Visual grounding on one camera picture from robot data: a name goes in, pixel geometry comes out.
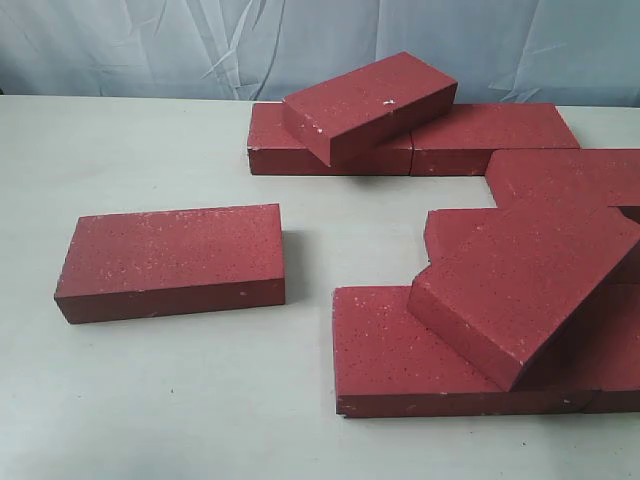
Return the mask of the tilted red brick back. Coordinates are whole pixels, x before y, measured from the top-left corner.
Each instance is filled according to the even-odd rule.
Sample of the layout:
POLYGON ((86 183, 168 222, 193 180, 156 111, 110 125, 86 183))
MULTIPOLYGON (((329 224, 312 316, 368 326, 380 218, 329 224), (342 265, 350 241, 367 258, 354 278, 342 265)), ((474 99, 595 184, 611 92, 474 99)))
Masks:
POLYGON ((447 114, 458 82, 408 52, 285 96, 282 121, 327 166, 447 114))

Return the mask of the large red brick front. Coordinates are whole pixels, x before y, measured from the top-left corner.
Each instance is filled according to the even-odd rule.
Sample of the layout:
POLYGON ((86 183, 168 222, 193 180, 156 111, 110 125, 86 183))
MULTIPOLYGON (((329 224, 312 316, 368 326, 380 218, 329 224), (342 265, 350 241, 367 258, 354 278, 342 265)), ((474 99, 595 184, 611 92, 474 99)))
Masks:
POLYGON ((615 208, 521 201, 417 275, 408 310, 509 391, 638 241, 615 208))

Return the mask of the back right base brick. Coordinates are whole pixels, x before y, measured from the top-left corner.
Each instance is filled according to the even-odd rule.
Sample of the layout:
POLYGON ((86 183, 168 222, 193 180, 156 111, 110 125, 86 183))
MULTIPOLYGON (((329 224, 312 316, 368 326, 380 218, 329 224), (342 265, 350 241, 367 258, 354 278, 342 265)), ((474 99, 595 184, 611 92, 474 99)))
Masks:
POLYGON ((504 149, 578 149, 550 103, 459 104, 411 132, 412 176, 482 176, 504 149))

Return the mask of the middle red brick under tilted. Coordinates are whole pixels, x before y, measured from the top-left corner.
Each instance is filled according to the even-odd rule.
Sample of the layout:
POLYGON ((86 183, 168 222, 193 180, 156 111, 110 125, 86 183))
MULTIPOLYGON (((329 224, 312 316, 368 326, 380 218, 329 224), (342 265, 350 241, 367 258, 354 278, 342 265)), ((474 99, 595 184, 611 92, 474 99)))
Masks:
MULTIPOLYGON (((442 258, 472 232, 499 216, 499 208, 438 209, 427 215, 424 242, 430 263, 442 258)), ((636 244, 608 277, 611 284, 639 284, 639 244, 636 244)))

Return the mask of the white backdrop curtain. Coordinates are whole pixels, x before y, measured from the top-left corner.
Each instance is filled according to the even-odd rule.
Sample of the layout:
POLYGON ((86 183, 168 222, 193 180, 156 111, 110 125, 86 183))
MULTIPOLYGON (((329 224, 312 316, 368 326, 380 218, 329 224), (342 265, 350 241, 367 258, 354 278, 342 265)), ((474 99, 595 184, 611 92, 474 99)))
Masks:
POLYGON ((5 94, 278 100, 406 51, 460 103, 637 106, 635 1, 5 1, 5 94))

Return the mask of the front right base brick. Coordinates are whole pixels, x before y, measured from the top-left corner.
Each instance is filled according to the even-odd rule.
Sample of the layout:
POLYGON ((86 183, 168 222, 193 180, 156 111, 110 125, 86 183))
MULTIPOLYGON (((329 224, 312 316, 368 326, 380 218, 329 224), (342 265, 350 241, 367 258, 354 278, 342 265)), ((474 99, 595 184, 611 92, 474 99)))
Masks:
POLYGON ((598 392, 586 413, 639 410, 639 287, 612 285, 594 299, 586 373, 598 392))

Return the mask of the back left base brick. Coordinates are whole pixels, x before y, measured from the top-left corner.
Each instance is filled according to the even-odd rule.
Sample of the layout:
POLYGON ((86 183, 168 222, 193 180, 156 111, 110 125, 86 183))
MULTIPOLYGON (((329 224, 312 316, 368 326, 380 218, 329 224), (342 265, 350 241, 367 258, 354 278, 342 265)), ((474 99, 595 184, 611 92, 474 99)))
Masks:
POLYGON ((413 142, 409 134, 401 135, 343 164, 327 166, 284 128, 281 104, 256 103, 251 112, 247 153, 253 175, 407 176, 413 142))

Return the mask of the front left base brick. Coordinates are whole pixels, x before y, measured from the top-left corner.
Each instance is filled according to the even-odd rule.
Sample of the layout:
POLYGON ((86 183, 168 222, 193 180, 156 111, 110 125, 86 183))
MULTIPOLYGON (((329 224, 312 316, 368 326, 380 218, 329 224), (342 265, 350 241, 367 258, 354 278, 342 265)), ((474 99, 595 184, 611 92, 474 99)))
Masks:
POLYGON ((346 418, 580 412, 597 390, 553 372, 503 391, 416 320, 407 286, 339 287, 332 333, 337 414, 346 418))

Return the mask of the lone red brick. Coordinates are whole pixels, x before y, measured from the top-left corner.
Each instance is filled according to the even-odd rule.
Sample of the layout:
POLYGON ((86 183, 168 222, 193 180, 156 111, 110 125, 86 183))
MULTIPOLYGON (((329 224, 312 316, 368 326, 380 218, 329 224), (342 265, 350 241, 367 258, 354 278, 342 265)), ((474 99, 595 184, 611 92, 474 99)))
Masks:
POLYGON ((74 325, 282 305, 280 208, 81 217, 54 300, 74 325))

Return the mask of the base brick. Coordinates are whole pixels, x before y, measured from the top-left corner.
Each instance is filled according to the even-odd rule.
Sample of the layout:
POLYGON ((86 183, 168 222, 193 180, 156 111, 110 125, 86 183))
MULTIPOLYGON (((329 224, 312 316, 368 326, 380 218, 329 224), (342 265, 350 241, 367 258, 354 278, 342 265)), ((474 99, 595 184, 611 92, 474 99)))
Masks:
POLYGON ((482 176, 504 149, 578 149, 550 103, 459 104, 411 132, 412 176, 482 176))
POLYGON ((594 299, 586 373, 598 392, 586 413, 639 410, 639 287, 612 285, 594 299))
POLYGON ((416 320, 407 286, 339 287, 332 333, 337 414, 346 418, 580 412, 597 390, 553 372, 503 391, 416 320))
POLYGON ((413 142, 409 134, 401 135, 343 164, 327 166, 284 128, 281 104, 256 103, 251 112, 247 153, 253 175, 407 176, 413 142))

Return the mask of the right middle red brick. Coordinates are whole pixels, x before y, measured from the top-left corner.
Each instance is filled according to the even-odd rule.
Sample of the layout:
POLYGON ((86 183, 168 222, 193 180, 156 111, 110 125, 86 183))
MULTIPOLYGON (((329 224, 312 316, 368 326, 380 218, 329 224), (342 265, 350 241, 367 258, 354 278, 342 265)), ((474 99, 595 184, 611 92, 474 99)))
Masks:
POLYGON ((485 179, 499 207, 526 197, 543 184, 581 186, 609 206, 639 206, 637 149, 499 150, 485 179))

